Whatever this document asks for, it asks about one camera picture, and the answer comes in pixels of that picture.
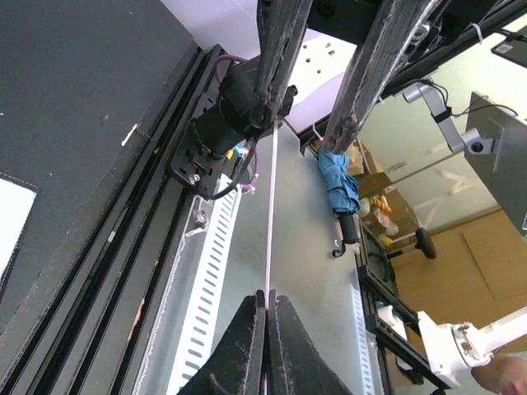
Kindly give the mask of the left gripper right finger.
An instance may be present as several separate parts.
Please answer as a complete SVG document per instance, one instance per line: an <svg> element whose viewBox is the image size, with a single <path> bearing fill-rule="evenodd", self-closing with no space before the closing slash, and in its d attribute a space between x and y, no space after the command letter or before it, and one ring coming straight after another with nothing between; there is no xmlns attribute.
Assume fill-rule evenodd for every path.
<svg viewBox="0 0 527 395"><path fill-rule="evenodd" d="M292 302L272 290L267 314L268 391L271 394L349 394L316 350Z"/></svg>

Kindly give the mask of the grey monitor on arm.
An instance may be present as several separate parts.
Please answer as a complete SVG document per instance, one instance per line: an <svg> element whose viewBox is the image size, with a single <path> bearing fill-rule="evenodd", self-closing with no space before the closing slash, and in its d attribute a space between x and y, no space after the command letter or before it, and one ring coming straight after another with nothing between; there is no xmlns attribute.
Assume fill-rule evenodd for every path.
<svg viewBox="0 0 527 395"><path fill-rule="evenodd" d="M445 95L428 80L402 91L407 103L424 100L450 151L462 152L521 236L526 236L526 121L474 91L465 132L454 124Z"/></svg>

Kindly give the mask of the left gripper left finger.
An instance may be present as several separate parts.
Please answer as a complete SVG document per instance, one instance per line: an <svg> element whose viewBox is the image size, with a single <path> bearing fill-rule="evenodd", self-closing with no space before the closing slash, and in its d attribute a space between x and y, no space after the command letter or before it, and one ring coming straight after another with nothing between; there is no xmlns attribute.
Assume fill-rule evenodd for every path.
<svg viewBox="0 0 527 395"><path fill-rule="evenodd" d="M262 290L246 296L205 365L181 394L259 394L267 313Z"/></svg>

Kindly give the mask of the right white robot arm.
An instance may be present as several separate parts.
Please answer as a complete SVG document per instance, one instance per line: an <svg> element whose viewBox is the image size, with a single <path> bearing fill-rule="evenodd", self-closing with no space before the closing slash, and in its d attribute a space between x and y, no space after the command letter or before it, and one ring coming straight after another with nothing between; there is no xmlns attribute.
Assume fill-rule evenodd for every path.
<svg viewBox="0 0 527 395"><path fill-rule="evenodd" d="M166 1L164 4L202 49L219 44L228 54L242 58L259 54L255 1ZM431 74L472 46L476 29L466 26L464 32L469 40L459 37L453 44L430 50L422 61L411 63L399 72L383 96L393 95L399 86ZM329 111L345 67L356 49L340 33L324 33L319 27L306 31L302 45L291 76L292 85L299 91L291 116L296 125L306 125Z"/></svg>

